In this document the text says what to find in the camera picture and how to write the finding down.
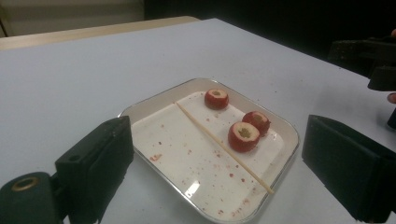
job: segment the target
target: tray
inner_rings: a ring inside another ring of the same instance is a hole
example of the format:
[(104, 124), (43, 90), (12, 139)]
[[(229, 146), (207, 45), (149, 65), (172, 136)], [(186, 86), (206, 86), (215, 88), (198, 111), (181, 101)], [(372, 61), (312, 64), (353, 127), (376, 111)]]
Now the tray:
[[(209, 89), (228, 92), (230, 104), (216, 111), (204, 104)], [(269, 194), (247, 171), (175, 104), (178, 102), (228, 146), (227, 133), (245, 113), (258, 110), (271, 128), (249, 153), (236, 153), (272, 188), (285, 173), (299, 144), (295, 129), (285, 120), (232, 89), (196, 78), (126, 108), (134, 150), (204, 217), (217, 223), (252, 219)]]

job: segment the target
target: wooden surface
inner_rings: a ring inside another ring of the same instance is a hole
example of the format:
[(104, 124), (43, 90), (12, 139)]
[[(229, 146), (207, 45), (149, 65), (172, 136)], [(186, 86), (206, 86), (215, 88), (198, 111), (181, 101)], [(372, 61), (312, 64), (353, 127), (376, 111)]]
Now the wooden surface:
[(113, 35), (119, 33), (126, 33), (137, 30), (147, 30), (157, 27), (181, 24), (185, 22), (198, 21), (194, 17), (176, 17), (153, 21), (137, 21), (124, 24), (92, 27), (77, 30), (68, 30), (60, 32), (52, 32), (37, 35), (20, 35), (0, 38), (0, 50), (2, 49), (17, 49), (32, 47), (37, 45), (44, 45), (49, 43), (57, 43), (68, 40), (76, 40), (87, 37), (94, 37), (100, 35)]

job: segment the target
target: skewer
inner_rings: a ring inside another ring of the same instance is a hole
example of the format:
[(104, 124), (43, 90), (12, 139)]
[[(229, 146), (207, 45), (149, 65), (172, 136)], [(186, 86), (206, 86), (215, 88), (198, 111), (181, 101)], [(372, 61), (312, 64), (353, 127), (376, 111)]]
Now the skewer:
[(221, 142), (221, 140), (219, 140), (213, 133), (211, 133), (204, 125), (202, 125), (178, 102), (176, 102), (176, 105), (194, 124), (196, 124), (204, 133), (207, 133), (213, 140), (215, 140), (215, 142), (217, 142), (236, 162), (238, 162), (240, 166), (242, 166), (251, 176), (253, 176), (253, 178), (255, 178), (257, 182), (259, 182), (268, 191), (268, 193), (270, 194), (274, 193), (274, 191), (262, 179), (260, 179), (256, 174), (254, 174), (253, 171), (250, 170), (250, 168), (248, 168), (238, 157), (236, 157), (235, 154), (233, 154), (233, 152)]

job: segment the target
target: black object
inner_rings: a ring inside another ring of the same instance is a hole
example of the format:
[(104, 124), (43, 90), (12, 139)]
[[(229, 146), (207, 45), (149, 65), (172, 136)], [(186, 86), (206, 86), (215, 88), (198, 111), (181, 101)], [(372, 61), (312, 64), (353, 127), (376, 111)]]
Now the black object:
[[(335, 41), (329, 60), (368, 77), (371, 90), (396, 91), (396, 37)], [(388, 126), (396, 129), (396, 110)]]
[(0, 223), (100, 222), (133, 158), (129, 118), (108, 120), (55, 162), (53, 176), (31, 173), (5, 184)]
[(336, 120), (309, 116), (303, 159), (359, 221), (396, 212), (396, 153)]

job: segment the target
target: white table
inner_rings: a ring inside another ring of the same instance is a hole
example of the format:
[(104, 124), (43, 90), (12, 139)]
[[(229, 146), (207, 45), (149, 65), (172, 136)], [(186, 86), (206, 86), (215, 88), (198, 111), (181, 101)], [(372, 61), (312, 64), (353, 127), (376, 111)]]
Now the white table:
[[(368, 79), (219, 20), (0, 51), (0, 185), (55, 172), (54, 162), (125, 107), (195, 77), (213, 78), (283, 117), (301, 143), (251, 223), (356, 221), (301, 158), (309, 114), (344, 122), (394, 149), (394, 109)], [(103, 223), (207, 223), (140, 158)], [(392, 214), (387, 223), (395, 223)]]

